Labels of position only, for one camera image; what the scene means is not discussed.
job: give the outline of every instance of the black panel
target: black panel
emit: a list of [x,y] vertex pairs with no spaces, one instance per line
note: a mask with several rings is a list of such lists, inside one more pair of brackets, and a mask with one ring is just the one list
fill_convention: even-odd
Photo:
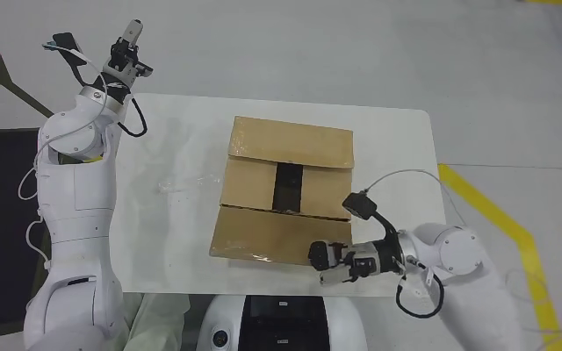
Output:
[[[18,198],[18,185],[32,167],[37,150],[36,130],[0,132],[0,157],[4,171],[0,177],[0,204],[2,214],[2,243],[0,243],[0,334],[21,330],[25,317],[25,305],[44,276],[42,259],[25,244],[25,229],[38,219],[37,198],[23,201]],[[27,177],[22,195],[29,197],[37,189],[34,174]],[[44,224],[33,226],[30,239],[33,245],[42,247],[46,233]]]
[[323,298],[246,297],[238,349],[329,351]]
[[272,210],[300,212],[302,171],[302,165],[282,162],[277,164]]

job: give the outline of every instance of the cardboard box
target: cardboard box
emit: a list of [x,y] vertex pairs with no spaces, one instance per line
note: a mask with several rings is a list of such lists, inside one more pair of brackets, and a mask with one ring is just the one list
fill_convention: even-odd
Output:
[[351,243],[353,132],[236,117],[209,254],[308,264],[313,241]]

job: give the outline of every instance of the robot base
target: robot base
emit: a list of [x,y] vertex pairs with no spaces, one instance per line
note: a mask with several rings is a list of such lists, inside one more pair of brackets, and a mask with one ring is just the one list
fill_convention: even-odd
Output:
[[346,297],[217,296],[197,351],[367,351],[363,322]]

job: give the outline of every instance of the white cable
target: white cable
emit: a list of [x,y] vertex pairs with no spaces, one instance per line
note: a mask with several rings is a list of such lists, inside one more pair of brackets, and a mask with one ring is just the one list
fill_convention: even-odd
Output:
[[372,187],[374,187],[375,185],[377,185],[378,182],[382,181],[383,179],[387,178],[388,176],[392,176],[392,175],[396,175],[398,173],[405,173],[405,172],[417,172],[417,173],[423,173],[424,175],[428,175],[431,176],[433,179],[435,179],[440,185],[441,188],[443,189],[443,191],[445,192],[445,194],[447,194],[447,197],[449,198],[450,204],[453,206],[453,210],[455,210],[455,213],[457,214],[458,218],[460,219],[461,223],[463,224],[463,226],[466,226],[466,222],[465,219],[463,218],[463,216],[460,215],[460,213],[457,210],[457,207],[455,206],[455,203],[453,202],[453,198],[450,196],[449,191],[447,190],[447,188],[445,187],[445,184],[443,184],[439,178],[437,178],[436,176],[432,175],[431,173],[429,173],[427,170],[423,170],[423,169],[401,169],[401,170],[395,170],[394,172],[388,173],[386,175],[381,176],[379,179],[377,179],[375,182],[373,182],[371,185],[369,185],[369,187],[364,189],[364,192],[367,193]]
[[45,263],[43,264],[43,267],[45,267],[46,270],[49,270],[49,264],[50,261],[47,257],[47,255],[41,251],[40,249],[38,249],[37,247],[35,247],[31,241],[29,240],[29,232],[32,230],[33,225],[36,224],[40,224],[43,223],[43,216],[40,215],[40,219],[39,220],[34,220],[32,223],[29,224],[29,226],[27,227],[27,230],[25,231],[25,241],[27,242],[27,246],[30,247],[31,249],[37,251],[37,253],[39,253],[41,256],[43,256],[43,259],[45,260]]
[[81,130],[81,129],[87,127],[89,124],[93,123],[99,116],[102,115],[102,113],[104,112],[105,106],[106,106],[106,104],[107,104],[107,84],[105,83],[104,76],[102,75],[101,71],[100,71],[99,69],[97,69],[97,67],[91,62],[91,60],[90,60],[89,58],[87,58],[86,56],[84,56],[84,54],[82,54],[82,53],[76,51],[75,49],[68,50],[68,49],[65,48],[65,47],[58,47],[58,46],[49,45],[49,44],[43,44],[43,47],[51,47],[51,48],[54,48],[54,49],[57,49],[57,50],[62,50],[62,51],[66,51],[66,52],[68,52],[68,53],[71,53],[71,54],[73,54],[74,56],[78,57],[79,59],[82,59],[82,60],[86,61],[86,63],[88,63],[92,68],[94,68],[94,70],[96,70],[96,72],[97,72],[97,75],[102,79],[102,82],[104,83],[104,92],[105,92],[105,93],[104,93],[104,103],[102,104],[102,108],[99,110],[99,113],[96,115],[96,117],[94,117],[94,118],[93,118],[91,121],[89,121],[87,124],[81,125],[80,127],[76,128],[76,129],[74,129],[74,130],[72,130],[72,131],[70,131],[70,132],[66,132],[66,133],[57,135],[57,136],[51,138],[48,142],[46,142],[45,144],[43,144],[43,145],[39,148],[39,150],[38,150],[37,153],[35,154],[35,157],[33,158],[33,168],[30,169],[30,170],[25,174],[24,178],[21,180],[21,182],[19,183],[19,186],[18,186],[18,197],[21,198],[22,200],[30,200],[30,199],[34,198],[34,197],[37,195],[37,191],[35,191],[35,194],[33,194],[31,197],[22,197],[22,195],[21,195],[21,188],[22,188],[22,186],[23,186],[23,184],[24,184],[24,182],[25,182],[25,179],[27,179],[27,177],[32,173],[32,171],[35,170],[35,171],[37,172],[37,165],[38,165],[38,162],[39,162],[40,154],[41,154],[41,152],[43,151],[43,149],[44,149],[45,147],[47,147],[47,145],[49,145],[49,144],[52,143],[53,141],[58,140],[58,139],[60,139],[60,138],[64,138],[64,137],[66,137],[66,136],[69,135],[69,134],[78,132],[79,130]]
[[25,173],[24,177],[21,179],[21,182],[19,182],[19,186],[18,186],[18,197],[24,201],[27,200],[31,200],[32,198],[34,198],[37,195],[37,191],[35,191],[35,193],[33,195],[31,195],[30,197],[22,197],[21,196],[21,187],[24,186],[24,182],[25,179],[27,179],[27,177],[35,170],[35,167],[31,167],[30,170],[27,171],[27,173]]
[[[526,298],[524,296],[521,296],[519,294],[515,294],[513,291],[509,290],[509,279],[512,277],[512,275],[514,273],[523,273],[525,274],[525,278],[527,280],[529,280],[529,277],[532,277],[532,279],[539,283],[541,285],[541,287],[543,288],[543,291],[547,294],[546,297],[541,298],[540,300],[535,300],[533,298]],[[551,300],[548,297],[548,286],[546,286],[546,283],[540,279],[535,273],[531,273],[528,272],[524,269],[511,269],[508,271],[508,273],[506,273],[506,275],[504,276],[505,279],[505,285],[509,290],[509,294],[511,295],[512,298],[514,298],[515,300],[520,300],[529,304],[533,304],[533,305],[537,305],[537,304],[548,304],[551,302]]]

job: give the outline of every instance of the black cable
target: black cable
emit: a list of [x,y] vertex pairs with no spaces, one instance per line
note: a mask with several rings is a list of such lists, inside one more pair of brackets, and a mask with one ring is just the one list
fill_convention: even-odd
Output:
[[[417,266],[421,269],[426,269],[425,265],[423,265],[420,262],[417,263]],[[433,310],[432,312],[427,313],[427,314],[418,314],[418,313],[413,313],[413,312],[409,311],[406,307],[404,307],[402,305],[402,303],[400,301],[400,294],[402,293],[402,290],[404,289],[403,286],[400,285],[400,284],[396,288],[396,305],[404,313],[406,313],[408,316],[412,316],[412,317],[417,318],[417,319],[429,319],[429,318],[435,316],[443,308],[443,300],[444,300],[444,297],[445,297],[445,288],[443,287],[443,283],[441,282],[441,279],[439,279],[439,277],[436,274],[433,275],[433,279],[437,282],[437,285],[439,286],[439,301],[437,302],[437,306],[436,306],[435,310]],[[401,280],[406,281],[406,276],[403,276],[401,278]]]
[[139,138],[148,132],[147,121],[144,119],[144,115],[142,114],[141,108],[137,104],[137,101],[135,100],[134,97],[131,99],[131,101],[133,102],[134,108],[137,110],[137,112],[139,112],[140,121],[142,123],[142,132],[132,133],[121,122],[118,122],[118,125],[121,127],[123,132],[129,134],[132,137]]

